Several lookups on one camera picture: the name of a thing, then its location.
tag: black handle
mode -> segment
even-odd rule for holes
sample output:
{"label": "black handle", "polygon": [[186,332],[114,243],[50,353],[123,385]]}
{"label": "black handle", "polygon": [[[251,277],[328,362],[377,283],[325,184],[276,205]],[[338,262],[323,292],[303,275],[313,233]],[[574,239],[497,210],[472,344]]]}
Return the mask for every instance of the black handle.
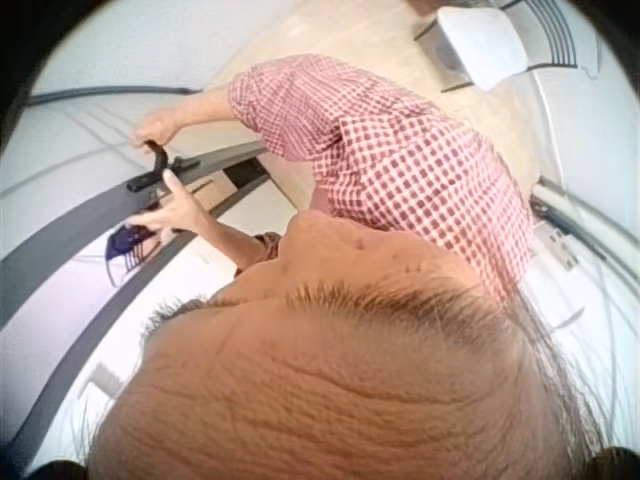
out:
{"label": "black handle", "polygon": [[148,140],[144,144],[156,155],[156,161],[153,164],[153,171],[156,173],[162,173],[162,171],[169,166],[169,156],[160,145],[153,140]]}

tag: man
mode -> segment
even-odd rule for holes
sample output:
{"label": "man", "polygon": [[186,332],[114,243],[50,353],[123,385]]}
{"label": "man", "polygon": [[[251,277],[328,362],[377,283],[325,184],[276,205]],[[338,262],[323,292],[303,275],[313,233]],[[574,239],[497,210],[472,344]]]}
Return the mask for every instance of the man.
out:
{"label": "man", "polygon": [[325,213],[253,238],[165,174],[175,201],[130,221],[198,233],[239,275],[154,316],[89,478],[578,473],[597,427],[542,326],[513,307],[529,212],[491,144],[318,56],[258,66],[151,116],[135,141],[234,118],[312,162]]}
{"label": "man", "polygon": [[[274,154],[311,162],[312,208],[376,230],[416,233],[464,258],[496,297],[514,292],[529,257],[526,203],[491,143],[432,103],[334,59],[305,55],[254,67],[151,115],[134,143],[163,145],[186,126],[233,119],[260,133]],[[175,226],[180,220],[168,213],[132,221],[163,218]],[[245,249],[237,235],[226,238],[218,232],[215,245],[241,268],[265,259],[251,248],[255,240]]]}

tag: rolled-up sleeve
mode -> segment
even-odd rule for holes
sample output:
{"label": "rolled-up sleeve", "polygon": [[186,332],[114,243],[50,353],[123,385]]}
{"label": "rolled-up sleeve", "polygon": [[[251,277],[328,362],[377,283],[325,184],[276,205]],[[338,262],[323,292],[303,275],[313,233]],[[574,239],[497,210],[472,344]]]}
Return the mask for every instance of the rolled-up sleeve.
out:
{"label": "rolled-up sleeve", "polygon": [[[260,260],[260,262],[266,262],[268,260],[278,258],[278,245],[280,244],[280,239],[282,238],[280,234],[275,232],[266,232],[260,235],[255,235],[255,238],[262,242],[265,247],[264,257]],[[242,270],[238,268],[234,276],[237,277],[241,273]]]}
{"label": "rolled-up sleeve", "polygon": [[257,65],[237,75],[228,91],[240,121],[262,136],[269,151],[294,161],[314,161],[336,148],[345,118],[424,102],[386,79],[321,55]]}

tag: black cable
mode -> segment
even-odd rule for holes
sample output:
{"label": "black cable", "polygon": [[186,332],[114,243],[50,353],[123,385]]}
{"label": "black cable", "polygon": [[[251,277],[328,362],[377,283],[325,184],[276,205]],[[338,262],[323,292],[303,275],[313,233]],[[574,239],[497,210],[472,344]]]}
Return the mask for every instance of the black cable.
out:
{"label": "black cable", "polygon": [[105,87],[85,87],[70,88],[68,90],[58,90],[56,92],[39,93],[27,98],[25,107],[34,107],[46,103],[59,102],[61,100],[71,100],[80,97],[90,97],[95,95],[122,95],[129,93],[137,94],[165,94],[165,95],[193,95],[202,90],[195,90],[185,87],[156,87],[149,85],[121,85]]}

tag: red checkered shirt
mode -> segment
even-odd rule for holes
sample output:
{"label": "red checkered shirt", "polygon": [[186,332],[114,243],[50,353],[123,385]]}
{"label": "red checkered shirt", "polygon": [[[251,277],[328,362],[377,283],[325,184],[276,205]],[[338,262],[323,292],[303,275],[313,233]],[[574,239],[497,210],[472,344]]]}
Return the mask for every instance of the red checkered shirt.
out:
{"label": "red checkered shirt", "polygon": [[499,298],[529,260],[531,214],[489,140],[433,103],[335,59],[265,63],[229,87],[269,151],[311,162],[331,214],[459,254]]}

